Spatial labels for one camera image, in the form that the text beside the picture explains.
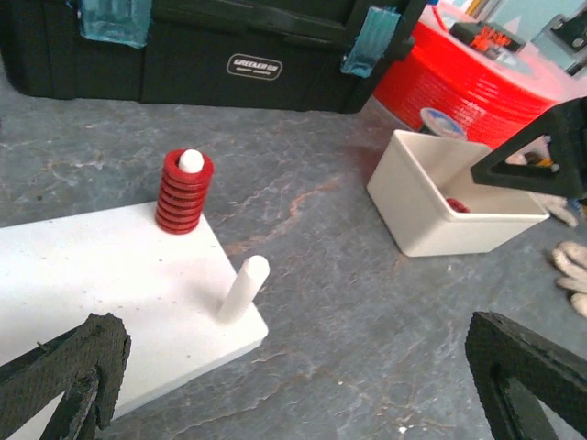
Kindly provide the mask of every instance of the white wooden board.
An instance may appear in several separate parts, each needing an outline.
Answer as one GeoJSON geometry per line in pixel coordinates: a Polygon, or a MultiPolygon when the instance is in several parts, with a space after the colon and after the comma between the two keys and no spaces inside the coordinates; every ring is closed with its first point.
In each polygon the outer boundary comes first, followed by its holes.
{"type": "MultiPolygon", "coordinates": [[[[236,277],[204,217],[172,236],[154,203],[0,229],[0,365],[82,324],[121,318],[132,339],[115,417],[258,347],[268,334],[251,305],[215,319],[236,277]]],[[[54,401],[11,440],[39,438],[54,401]]]]}

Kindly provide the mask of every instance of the red container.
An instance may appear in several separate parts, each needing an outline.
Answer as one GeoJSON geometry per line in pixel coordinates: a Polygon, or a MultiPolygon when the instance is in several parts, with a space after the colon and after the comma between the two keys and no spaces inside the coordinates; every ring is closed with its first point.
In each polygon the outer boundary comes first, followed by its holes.
{"type": "MultiPolygon", "coordinates": [[[[445,20],[471,20],[450,6],[437,7],[445,20]]],[[[414,130],[422,126],[420,110],[432,107],[454,119],[468,140],[496,149],[566,99],[563,72],[530,46],[502,63],[491,61],[443,31],[430,8],[414,37],[410,55],[396,62],[375,90],[375,97],[414,130]]]]}

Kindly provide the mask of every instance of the stack of red rings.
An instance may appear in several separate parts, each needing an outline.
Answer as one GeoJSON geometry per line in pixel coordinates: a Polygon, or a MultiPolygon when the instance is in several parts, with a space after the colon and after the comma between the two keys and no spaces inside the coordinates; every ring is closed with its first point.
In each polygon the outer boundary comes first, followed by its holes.
{"type": "Polygon", "coordinates": [[[180,170],[179,160],[185,151],[176,149],[165,156],[155,214],[157,225],[175,235],[187,234],[198,226],[214,173],[214,164],[205,154],[200,172],[180,170]]]}

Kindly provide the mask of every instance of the gray table surface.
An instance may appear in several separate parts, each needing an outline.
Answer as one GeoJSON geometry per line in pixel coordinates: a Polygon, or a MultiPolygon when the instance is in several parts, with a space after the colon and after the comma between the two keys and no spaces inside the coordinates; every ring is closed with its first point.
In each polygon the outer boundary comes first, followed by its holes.
{"type": "Polygon", "coordinates": [[[105,440],[489,439],[463,346],[478,310],[587,358],[587,320],[545,258],[587,227],[548,220],[488,255],[403,256],[365,192],[397,127],[376,103],[331,115],[61,102],[0,78],[0,226],[152,201],[164,154],[198,148],[216,165],[205,215],[231,261],[272,265],[261,348],[105,440]]]}

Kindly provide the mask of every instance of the toolbox handle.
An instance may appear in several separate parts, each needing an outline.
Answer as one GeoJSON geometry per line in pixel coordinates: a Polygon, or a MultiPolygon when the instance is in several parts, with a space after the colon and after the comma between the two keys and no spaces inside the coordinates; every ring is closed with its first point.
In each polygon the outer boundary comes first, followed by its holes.
{"type": "Polygon", "coordinates": [[[341,44],[345,28],[336,22],[304,16],[265,5],[249,5],[231,0],[161,0],[153,6],[153,18],[201,25],[218,22],[224,30],[244,32],[247,28],[296,35],[332,44],[341,44]]]}

